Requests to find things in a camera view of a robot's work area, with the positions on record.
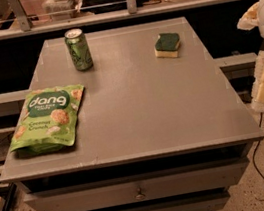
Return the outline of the green soda can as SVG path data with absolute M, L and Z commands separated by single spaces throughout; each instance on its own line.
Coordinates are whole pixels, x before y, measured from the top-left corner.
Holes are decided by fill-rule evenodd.
M 85 71 L 93 66 L 92 56 L 81 29 L 73 28 L 65 33 L 65 43 L 76 70 Z

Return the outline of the green and yellow sponge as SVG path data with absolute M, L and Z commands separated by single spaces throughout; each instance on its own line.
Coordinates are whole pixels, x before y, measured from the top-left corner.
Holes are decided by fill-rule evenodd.
M 158 58 L 177 58 L 179 55 L 180 35 L 178 33 L 160 33 L 155 43 L 155 55 Z

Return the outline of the green rice chip bag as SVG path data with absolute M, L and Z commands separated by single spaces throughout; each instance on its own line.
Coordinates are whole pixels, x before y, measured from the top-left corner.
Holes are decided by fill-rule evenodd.
M 10 151 L 38 154 L 72 146 L 84 90 L 83 85 L 72 84 L 28 93 Z

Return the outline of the top drawer with knob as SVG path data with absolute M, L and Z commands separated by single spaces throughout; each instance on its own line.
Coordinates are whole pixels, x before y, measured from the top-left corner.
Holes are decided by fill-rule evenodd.
M 89 211 L 146 200 L 236 185 L 248 159 L 235 163 L 155 176 L 116 184 L 72 187 L 27 194 L 25 202 L 36 211 Z

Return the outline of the grey drawer cabinet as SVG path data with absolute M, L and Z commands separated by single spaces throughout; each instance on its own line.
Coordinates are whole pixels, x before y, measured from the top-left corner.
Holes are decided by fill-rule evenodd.
M 178 33 L 177 58 L 158 58 L 160 33 Z M 33 89 L 82 84 L 76 141 L 59 152 L 12 152 L 4 181 L 25 193 L 116 184 L 248 159 L 263 132 L 184 18 L 91 33 L 93 68 L 73 67 L 62 39 L 42 46 Z M 231 186 L 89 211 L 228 192 Z

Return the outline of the clear plastic container background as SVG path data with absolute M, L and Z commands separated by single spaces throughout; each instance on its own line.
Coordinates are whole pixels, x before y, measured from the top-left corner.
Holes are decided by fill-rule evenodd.
M 79 0 L 45 0 L 42 3 L 44 12 L 56 22 L 76 17 Z

